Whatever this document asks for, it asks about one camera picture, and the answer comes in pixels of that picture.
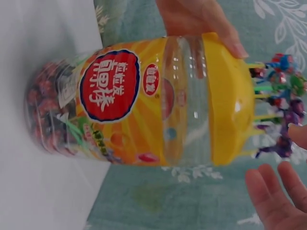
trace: tablecloth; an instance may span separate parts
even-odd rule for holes
[[[165,35],[154,0],[94,0],[105,46]],[[219,0],[239,31],[250,58],[284,52],[306,74],[307,1]],[[294,146],[289,160],[307,183],[306,151]],[[88,218],[87,230],[259,230],[244,174],[262,163],[276,169],[276,154],[240,157],[227,167],[142,168],[111,166]]]

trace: yellow label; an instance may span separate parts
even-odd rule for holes
[[[161,107],[166,41],[110,46],[83,63],[76,117],[69,121],[83,132],[80,151],[113,163],[167,165]]]

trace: yellow lid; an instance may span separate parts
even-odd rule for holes
[[[252,135],[254,89],[248,66],[234,58],[215,33],[203,34],[209,85],[211,158],[227,165],[242,155]]]

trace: red oval logo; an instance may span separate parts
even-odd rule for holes
[[[163,78],[161,96],[162,119],[166,120],[173,111],[175,93],[172,84],[165,78]]]
[[[159,85],[159,70],[155,64],[149,64],[143,76],[143,88],[148,96],[154,95]]]
[[[80,82],[80,100],[88,116],[107,122],[128,115],[139,91],[139,69],[138,57],[125,49],[99,56]]]

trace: fingernail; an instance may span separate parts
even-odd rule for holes
[[[241,43],[237,43],[233,45],[234,52],[240,57],[240,58],[247,58],[249,57],[248,53],[244,49]]]
[[[288,124],[288,127],[290,128],[291,126],[296,126],[296,124],[289,123],[289,124]]]

